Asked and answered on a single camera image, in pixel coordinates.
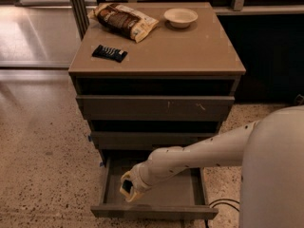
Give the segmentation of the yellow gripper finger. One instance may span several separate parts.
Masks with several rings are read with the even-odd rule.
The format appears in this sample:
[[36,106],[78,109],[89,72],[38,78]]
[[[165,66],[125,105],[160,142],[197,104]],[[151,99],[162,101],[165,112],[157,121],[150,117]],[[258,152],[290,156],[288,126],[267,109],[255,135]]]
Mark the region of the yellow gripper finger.
[[125,172],[125,173],[122,175],[122,177],[121,177],[121,187],[120,187],[120,192],[127,198],[128,195],[129,195],[129,193],[126,193],[126,192],[123,190],[123,182],[124,182],[125,180],[131,181],[131,179],[130,179],[130,172],[129,172],[129,171]]
[[139,200],[145,192],[143,190],[137,190],[134,188],[131,188],[128,197],[126,198],[127,202],[134,202],[136,200]]

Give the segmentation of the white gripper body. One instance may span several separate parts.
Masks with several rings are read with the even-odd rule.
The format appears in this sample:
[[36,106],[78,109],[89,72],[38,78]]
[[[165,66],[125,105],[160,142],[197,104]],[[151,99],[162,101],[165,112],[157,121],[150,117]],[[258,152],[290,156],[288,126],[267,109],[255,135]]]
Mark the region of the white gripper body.
[[152,188],[152,184],[149,183],[149,169],[150,162],[144,161],[134,165],[130,170],[130,179],[136,191],[144,193]]

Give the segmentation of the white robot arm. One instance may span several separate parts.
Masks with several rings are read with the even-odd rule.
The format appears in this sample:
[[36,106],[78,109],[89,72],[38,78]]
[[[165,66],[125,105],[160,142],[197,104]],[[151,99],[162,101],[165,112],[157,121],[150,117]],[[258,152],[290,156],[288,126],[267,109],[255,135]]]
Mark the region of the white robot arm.
[[121,177],[128,202],[189,168],[241,167],[239,228],[304,227],[304,106],[186,147],[154,150]]

